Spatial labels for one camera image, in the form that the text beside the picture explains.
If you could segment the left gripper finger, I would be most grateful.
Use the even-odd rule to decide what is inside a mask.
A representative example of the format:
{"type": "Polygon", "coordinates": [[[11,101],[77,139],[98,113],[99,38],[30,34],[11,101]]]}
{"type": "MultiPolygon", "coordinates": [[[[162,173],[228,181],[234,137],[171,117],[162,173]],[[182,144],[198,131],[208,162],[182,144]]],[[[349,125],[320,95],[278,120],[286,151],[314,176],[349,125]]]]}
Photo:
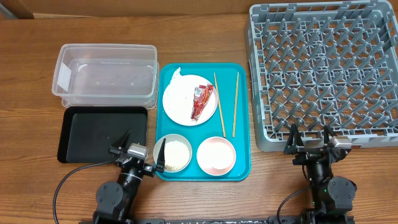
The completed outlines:
{"type": "Polygon", "coordinates": [[[165,170],[165,142],[166,138],[162,140],[162,144],[159,149],[158,157],[157,157],[157,162],[156,162],[156,171],[163,173],[165,170]]]}
{"type": "Polygon", "coordinates": [[[112,143],[112,149],[123,149],[126,147],[127,140],[129,139],[131,129],[128,129],[117,141],[112,143]]]}

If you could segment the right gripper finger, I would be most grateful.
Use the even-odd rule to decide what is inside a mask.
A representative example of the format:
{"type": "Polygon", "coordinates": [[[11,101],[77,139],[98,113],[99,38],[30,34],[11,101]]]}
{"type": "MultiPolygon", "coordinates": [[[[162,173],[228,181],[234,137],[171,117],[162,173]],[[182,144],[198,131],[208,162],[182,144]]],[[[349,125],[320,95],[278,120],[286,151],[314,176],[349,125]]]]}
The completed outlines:
{"type": "Polygon", "coordinates": [[[333,146],[333,137],[335,137],[335,132],[330,128],[329,125],[323,127],[323,142],[326,146],[333,146]]]}
{"type": "Polygon", "coordinates": [[[301,133],[296,124],[291,125],[287,144],[284,148],[284,154],[298,154],[302,152],[303,141],[301,133]]]}

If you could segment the white rice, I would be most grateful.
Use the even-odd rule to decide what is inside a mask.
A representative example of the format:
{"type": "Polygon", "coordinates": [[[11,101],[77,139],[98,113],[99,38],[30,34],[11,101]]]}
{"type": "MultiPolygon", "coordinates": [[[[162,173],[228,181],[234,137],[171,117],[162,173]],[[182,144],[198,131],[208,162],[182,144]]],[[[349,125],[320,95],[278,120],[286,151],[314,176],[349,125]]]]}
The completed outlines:
{"type": "Polygon", "coordinates": [[[165,170],[176,172],[182,170],[190,160],[190,150],[180,141],[165,143],[165,170]]]}

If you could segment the grey rice bowl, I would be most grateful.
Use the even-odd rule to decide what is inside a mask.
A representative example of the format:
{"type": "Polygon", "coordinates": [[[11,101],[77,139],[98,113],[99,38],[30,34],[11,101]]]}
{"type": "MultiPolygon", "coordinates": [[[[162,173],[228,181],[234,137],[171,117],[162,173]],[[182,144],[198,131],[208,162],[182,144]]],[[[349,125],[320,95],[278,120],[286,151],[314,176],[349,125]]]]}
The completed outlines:
{"type": "Polygon", "coordinates": [[[165,171],[180,172],[184,170],[189,165],[193,154],[190,142],[179,134],[165,135],[154,146],[152,155],[156,162],[164,139],[165,171]]]}

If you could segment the white napkin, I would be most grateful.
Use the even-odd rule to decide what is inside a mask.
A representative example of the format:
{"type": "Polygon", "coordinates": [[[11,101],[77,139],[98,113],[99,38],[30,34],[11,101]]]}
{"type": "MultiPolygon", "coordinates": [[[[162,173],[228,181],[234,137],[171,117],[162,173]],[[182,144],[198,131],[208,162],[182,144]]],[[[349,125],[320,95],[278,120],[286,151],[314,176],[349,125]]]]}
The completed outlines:
{"type": "Polygon", "coordinates": [[[180,71],[181,71],[181,68],[180,68],[180,67],[178,67],[178,68],[174,71],[174,73],[173,73],[173,75],[172,75],[172,78],[171,78],[171,80],[170,80],[170,85],[173,85],[173,84],[178,83],[178,81],[179,81],[180,78],[181,78],[180,71]]]}

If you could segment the red snack wrapper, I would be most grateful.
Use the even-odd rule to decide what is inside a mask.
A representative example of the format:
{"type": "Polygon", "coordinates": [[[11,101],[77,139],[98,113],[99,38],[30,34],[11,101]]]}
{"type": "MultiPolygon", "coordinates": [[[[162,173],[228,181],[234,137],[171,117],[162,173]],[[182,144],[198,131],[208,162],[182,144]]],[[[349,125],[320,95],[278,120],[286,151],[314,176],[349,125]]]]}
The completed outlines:
{"type": "Polygon", "coordinates": [[[199,85],[195,87],[195,92],[193,96],[193,108],[191,113],[191,119],[198,121],[202,114],[205,106],[210,100],[210,96],[213,93],[213,85],[199,85]]]}

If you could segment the white cup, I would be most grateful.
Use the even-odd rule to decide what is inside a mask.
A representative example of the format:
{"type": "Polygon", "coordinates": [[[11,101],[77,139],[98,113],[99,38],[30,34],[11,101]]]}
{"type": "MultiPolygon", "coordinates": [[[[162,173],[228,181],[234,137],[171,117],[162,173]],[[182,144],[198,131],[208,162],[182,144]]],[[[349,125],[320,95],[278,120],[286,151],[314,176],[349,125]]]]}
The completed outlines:
{"type": "Polygon", "coordinates": [[[223,152],[215,152],[211,157],[211,166],[214,169],[223,170],[230,165],[231,155],[223,152]]]}

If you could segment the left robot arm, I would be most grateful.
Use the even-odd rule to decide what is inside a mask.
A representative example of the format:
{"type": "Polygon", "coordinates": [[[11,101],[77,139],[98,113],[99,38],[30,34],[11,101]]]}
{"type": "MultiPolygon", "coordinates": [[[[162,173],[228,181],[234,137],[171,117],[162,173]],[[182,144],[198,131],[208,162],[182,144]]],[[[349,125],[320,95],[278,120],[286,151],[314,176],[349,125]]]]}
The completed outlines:
{"type": "Polygon", "coordinates": [[[148,149],[136,143],[128,144],[127,130],[109,147],[113,162],[121,171],[117,181],[103,183],[96,193],[97,208],[93,223],[134,223],[130,211],[144,176],[154,177],[165,169],[165,141],[162,141],[157,162],[146,162],[148,149]]]}

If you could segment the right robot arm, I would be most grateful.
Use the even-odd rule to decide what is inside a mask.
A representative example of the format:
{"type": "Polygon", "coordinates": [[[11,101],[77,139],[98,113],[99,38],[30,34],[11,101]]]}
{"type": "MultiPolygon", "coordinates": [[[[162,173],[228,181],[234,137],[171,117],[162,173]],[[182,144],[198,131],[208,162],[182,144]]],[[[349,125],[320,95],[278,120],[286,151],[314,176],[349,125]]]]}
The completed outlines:
{"type": "Polygon", "coordinates": [[[347,216],[347,213],[353,209],[357,186],[345,177],[335,177],[331,169],[333,163],[343,160],[351,152],[353,145],[348,137],[337,136],[328,125],[323,128],[323,134],[322,146],[307,147],[298,127],[291,125],[284,154],[295,156],[292,163],[302,167],[309,186],[281,202],[276,214],[278,223],[282,223],[280,211],[283,205],[308,190],[312,193],[313,208],[304,209],[295,217],[294,223],[354,223],[354,218],[347,216]]]}

